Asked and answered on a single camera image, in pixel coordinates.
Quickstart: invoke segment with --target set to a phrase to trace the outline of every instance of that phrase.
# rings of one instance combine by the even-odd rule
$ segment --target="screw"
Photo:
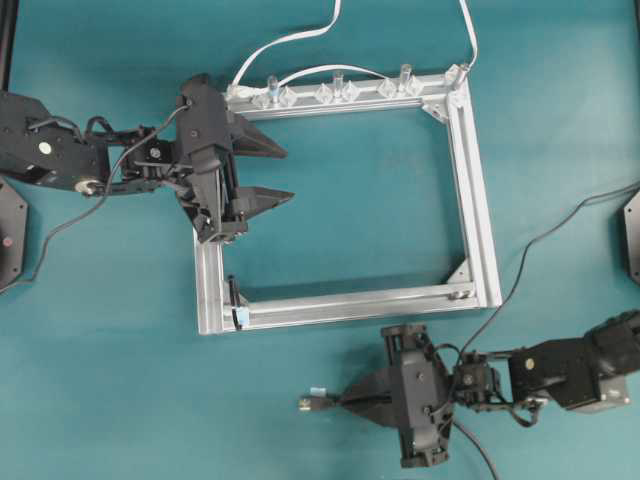
[[[40,152],[43,153],[44,155],[50,155],[51,152],[53,152],[53,148],[51,148],[51,145],[48,144],[47,142],[41,142],[38,145],[38,150],[40,150]]]
[[[298,410],[301,412],[308,412],[311,410],[311,400],[308,398],[301,398],[298,402]]]

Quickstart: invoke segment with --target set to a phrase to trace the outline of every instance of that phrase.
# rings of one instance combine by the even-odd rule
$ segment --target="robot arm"
[[[247,220],[293,194],[241,187],[235,155],[284,158],[287,153],[256,127],[227,109],[223,96],[199,75],[182,87],[174,141],[149,140],[122,165],[122,180],[109,195],[152,192],[167,186],[201,242],[233,240]],[[96,132],[94,126],[102,127]],[[111,173],[109,148],[128,147],[152,128],[116,132],[102,117],[85,130],[51,115],[33,98],[0,94],[0,174],[25,183],[101,196]]]
[[[424,326],[382,330],[389,366],[340,396],[303,397],[301,410],[341,406],[400,433],[402,466],[430,467],[449,458],[454,406],[478,412],[508,411],[522,426],[536,423],[549,400],[584,413],[630,403],[625,375],[640,370],[640,311],[612,318],[582,338],[551,340],[506,352],[463,353],[449,373]],[[512,400],[502,395],[490,365],[507,361]],[[517,410],[528,410],[524,420]]]

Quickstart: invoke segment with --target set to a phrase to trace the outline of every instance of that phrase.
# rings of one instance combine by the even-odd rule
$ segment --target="teal table surface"
[[[506,293],[530,238],[583,197],[640,178],[638,32],[631,0],[471,3],[480,41],[471,87]],[[25,0],[11,88],[79,123],[101,114],[120,129],[157,125],[191,75],[208,72],[224,88],[255,48],[325,23],[332,9],[330,0]],[[246,81],[320,63],[438,71],[469,53],[456,0],[344,0],[330,34],[273,48]],[[241,182],[296,197],[228,248],[250,298],[435,283],[463,258],[447,139],[429,116],[260,128],[289,157],[239,159]],[[46,231],[92,200],[13,185],[31,204],[29,270]],[[585,209],[537,246],[476,347],[581,336],[637,307],[624,202]],[[113,198],[54,241],[36,285],[0,298],[0,477],[486,479],[457,432],[448,463],[403,471],[392,430],[341,411],[304,415],[296,402],[383,365],[383,326],[426,322],[435,341],[460,345],[489,314],[198,337],[191,230],[173,194]],[[549,406],[530,430],[506,414],[457,412],[505,479],[633,479],[640,375],[629,388],[630,407],[583,416]]]

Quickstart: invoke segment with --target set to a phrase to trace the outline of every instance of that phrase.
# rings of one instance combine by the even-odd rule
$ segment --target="white cable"
[[[251,64],[258,57],[258,55],[264,52],[267,48],[273,47],[274,45],[278,45],[279,43],[286,43],[294,40],[302,40],[304,38],[319,37],[320,35],[324,35],[325,33],[327,33],[338,21],[338,18],[340,17],[341,8],[342,8],[342,0],[335,0],[334,6],[333,6],[333,17],[331,18],[331,23],[329,23],[329,25],[322,28],[315,29],[315,30],[306,30],[304,32],[285,35],[284,37],[280,37],[277,40],[274,40],[273,42],[268,43],[267,45],[260,47],[258,50],[253,52],[251,56],[247,58],[245,62],[242,64],[242,67],[240,67],[240,70],[238,70],[238,73],[236,73],[236,76],[233,78],[233,82],[231,82],[232,87],[235,87],[240,84],[240,80],[242,80],[242,77],[244,76],[247,69],[251,66]]]
[[[307,75],[313,75],[314,73],[321,72],[329,72],[332,70],[350,70],[352,72],[366,73],[367,75],[371,75],[373,77],[378,78],[387,78],[385,75],[381,73],[374,72],[373,70],[369,70],[368,68],[357,67],[355,65],[342,65],[342,64],[333,64],[333,65],[319,65],[317,67],[309,67],[304,70],[300,70],[299,72],[292,73],[288,77],[283,78],[280,82],[278,82],[279,87],[284,87],[289,82],[297,80],[301,77],[306,77]]]
[[[335,70],[349,70],[352,72],[366,73],[367,75],[371,75],[372,77],[378,77],[382,79],[387,78],[385,75],[382,75],[381,73],[378,73],[373,70],[369,70],[368,68],[358,67],[356,65],[344,65],[341,63],[334,63],[330,65],[318,65],[317,67],[309,67],[309,68],[305,68],[303,70],[297,71],[295,73],[292,73],[291,75],[280,80],[278,82],[278,87],[282,88],[288,83],[291,83],[294,80],[297,80],[299,78],[306,77],[307,75],[313,75],[313,74],[322,73],[322,72],[330,72]],[[231,87],[231,89],[229,90],[229,94],[230,94],[230,97],[232,98],[251,98],[257,95],[262,95],[263,93],[266,93],[266,91],[267,91],[266,88],[236,85],[235,87]]]
[[[469,42],[471,43],[472,55],[471,61],[467,65],[463,66],[464,68],[462,68],[462,73],[456,81],[456,85],[458,86],[460,86],[460,84],[464,82],[464,80],[469,75],[469,72],[478,60],[478,37],[476,36],[476,30],[473,26],[473,19],[471,18],[471,12],[469,11],[467,0],[460,0],[460,9],[462,10],[462,16],[464,17],[464,24],[467,27],[467,34],[469,35]]]

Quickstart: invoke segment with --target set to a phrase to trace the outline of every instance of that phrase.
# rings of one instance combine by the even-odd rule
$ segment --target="rectangular metal frame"
[[[466,77],[459,81],[459,72],[460,68],[454,65],[443,74],[412,77],[410,89],[403,88],[399,79],[392,79],[395,91],[385,90],[380,80],[349,82],[357,89],[352,89],[357,92],[357,98],[351,97],[348,101],[338,95],[327,100],[326,95],[319,94],[329,88],[324,84],[287,87],[288,106],[274,102],[261,108],[264,103],[256,102],[255,98],[229,100],[233,112],[252,121],[422,108],[443,123],[448,131],[466,260],[443,285],[257,303],[241,297],[242,305],[232,307],[229,286],[224,278],[223,245],[200,244],[194,239],[198,331],[201,335],[235,332],[234,308],[237,318],[244,323],[243,330],[254,330],[497,307],[502,303],[471,95]]]

